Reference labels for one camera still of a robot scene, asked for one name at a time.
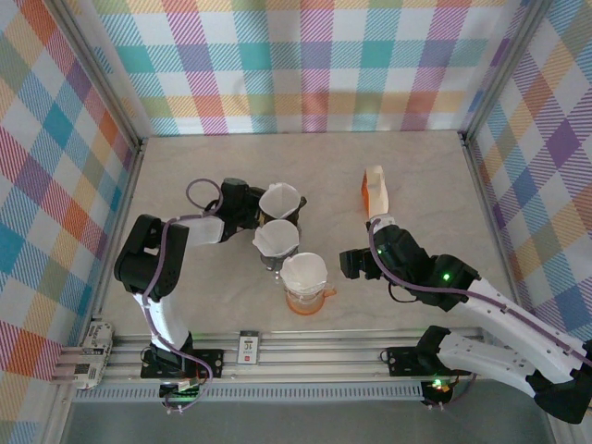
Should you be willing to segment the aluminium side rail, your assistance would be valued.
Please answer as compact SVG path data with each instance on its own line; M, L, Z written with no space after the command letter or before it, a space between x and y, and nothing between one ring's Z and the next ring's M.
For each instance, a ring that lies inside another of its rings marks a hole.
M78 343L81 343L84 339L90 323L95 318L101 318L102 316L103 305L108 293L108 286L110 284L111 276L113 275L117 249L122 239L123 230L130 212L130 204L140 176L147 142L147 139L142 140L140 146L132 156L129 178L120 200L112 233L108 239L105 258L102 262L100 274L89 301L89 305L82 318L82 323L80 324ZM41 430L37 432L32 444L60 444L68 419L70 405L76 396L76 393L76 387L68 378L50 384L48 395L42 404L43 421L41 424Z
M458 131L457 135L459 138L460 145L462 147L462 152L465 157L469 172L475 185L475 191L478 196L481 209L485 215L487 228L490 232L490 235L494 243L494 249L499 258L499 263L503 269L505 281L507 282L510 288L512 300L519 306L522 306L520 298L518 297L517 287L513 278L512 268L507 254L504 250L504 245L502 242L499 228L497 226L497 221L494 217L492 209L489 206L489 199L487 197L485 183L480 177L478 166L469 146L469 143L465 140L465 137L461 131ZM551 428L551 435L555 440L556 444L587 444L586 435L581 428L583 424L571 425L565 422L561 422L560 420L552 416L549 416L548 420Z

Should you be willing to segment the orange glass coffee server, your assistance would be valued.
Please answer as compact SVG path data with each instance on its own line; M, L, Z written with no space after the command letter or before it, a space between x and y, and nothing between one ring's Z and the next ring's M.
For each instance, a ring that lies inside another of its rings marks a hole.
M291 311L297 315L314 315L319 312L327 298L337 294L337 290L330 284L314 293L300 293L285 289L286 303Z

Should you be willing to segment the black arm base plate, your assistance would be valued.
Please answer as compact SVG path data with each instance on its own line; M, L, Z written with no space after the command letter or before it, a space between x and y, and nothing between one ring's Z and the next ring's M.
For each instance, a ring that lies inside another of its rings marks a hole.
M390 376L469 376L464 370L450 370L444 366L422 364L414 347L389 347L379 354L388 367Z
M208 364L213 371L214 378L220 378L224 364L221 349L202 349L191 352L196 358ZM141 379L156 378L208 378L207 370L196 362L179 357L175 353L166 352L165 357L159 357L157 349L145 348L141 353Z

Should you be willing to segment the white label card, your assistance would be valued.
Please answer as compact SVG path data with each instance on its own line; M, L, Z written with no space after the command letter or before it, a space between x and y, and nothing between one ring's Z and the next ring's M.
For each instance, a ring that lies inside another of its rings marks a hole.
M237 364L257 365L259 357L260 333L255 330L242 330L237 348Z

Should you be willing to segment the aluminium corner post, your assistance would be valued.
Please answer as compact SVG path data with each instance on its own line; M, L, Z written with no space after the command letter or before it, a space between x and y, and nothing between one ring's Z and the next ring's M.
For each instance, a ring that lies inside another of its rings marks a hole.
M493 22L486 49L470 80L458 116L459 138L471 140L480 130L526 46L553 0L505 0Z
M58 27L64 32L80 64L88 75L91 84L105 102L105 106L123 133L123 137L138 153L142 150L143 138L124 109L123 104L110 85L104 69L89 44L82 27L70 10L67 0L43 0L45 6L55 19Z

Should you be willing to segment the small controller circuit board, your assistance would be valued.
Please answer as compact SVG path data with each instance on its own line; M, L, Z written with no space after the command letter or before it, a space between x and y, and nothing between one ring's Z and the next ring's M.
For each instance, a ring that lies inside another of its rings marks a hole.
M192 378L177 383L163 383L159 386L158 397L167 414L183 414L204 394L207 379Z
M453 397L453 388L447 381L443 381L440 378L422 381L421 389L423 395L422 403L429 409L442 409L445 404L451 402Z

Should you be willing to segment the white labelled box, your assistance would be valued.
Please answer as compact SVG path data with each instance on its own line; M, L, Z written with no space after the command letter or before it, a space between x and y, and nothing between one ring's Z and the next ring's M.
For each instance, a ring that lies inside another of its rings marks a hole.
M102 380L113 345L112 326L92 321L75 363L74 385L79 390L94 389Z

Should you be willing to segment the white paper coffee filter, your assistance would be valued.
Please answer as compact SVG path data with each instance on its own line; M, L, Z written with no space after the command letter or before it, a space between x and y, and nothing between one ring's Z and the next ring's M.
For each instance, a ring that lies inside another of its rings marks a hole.
M283 263L282 277L304 282L327 282L327 267L315 253L298 253Z
M264 257L281 257L300 245L300 234L288 220L272 220L255 230L253 245Z
M275 219L285 218L300 205L301 195L285 182L271 184L259 201L260 209Z

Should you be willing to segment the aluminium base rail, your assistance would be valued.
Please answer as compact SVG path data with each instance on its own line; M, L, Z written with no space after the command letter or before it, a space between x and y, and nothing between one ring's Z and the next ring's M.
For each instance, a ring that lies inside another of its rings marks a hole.
M221 349L223 369L215 383L296 383L388 381L380 353L389 347L413 347L423 336L417 329L310 330L260 333L257 364L237 364L239 332L198 334L196 349ZM141 380L141 352L148 335L114 336L103 383ZM73 383L75 352L67 348L56 365L53 383Z

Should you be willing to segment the orange coffee filter pack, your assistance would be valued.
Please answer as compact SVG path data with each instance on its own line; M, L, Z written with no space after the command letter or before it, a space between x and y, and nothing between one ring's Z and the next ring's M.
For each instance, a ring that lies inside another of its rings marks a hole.
M361 194L369 218L389 211L389 195L382 166L368 166L365 169Z

